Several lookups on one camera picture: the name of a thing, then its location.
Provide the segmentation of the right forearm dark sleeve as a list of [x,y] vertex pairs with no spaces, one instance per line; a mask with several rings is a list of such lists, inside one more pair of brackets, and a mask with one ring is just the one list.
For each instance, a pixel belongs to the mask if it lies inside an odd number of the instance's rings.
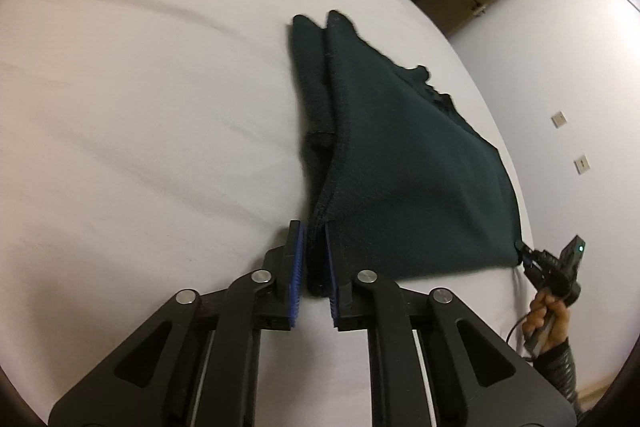
[[576,367],[570,343],[565,339],[559,345],[533,359],[533,368],[566,399],[576,417],[582,417],[576,388]]

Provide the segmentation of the person's right hand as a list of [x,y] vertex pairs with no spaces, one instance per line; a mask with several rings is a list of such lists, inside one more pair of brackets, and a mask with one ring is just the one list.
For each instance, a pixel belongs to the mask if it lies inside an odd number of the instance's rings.
[[568,338],[570,309],[549,291],[538,291],[522,325],[525,349],[532,358],[559,347]]

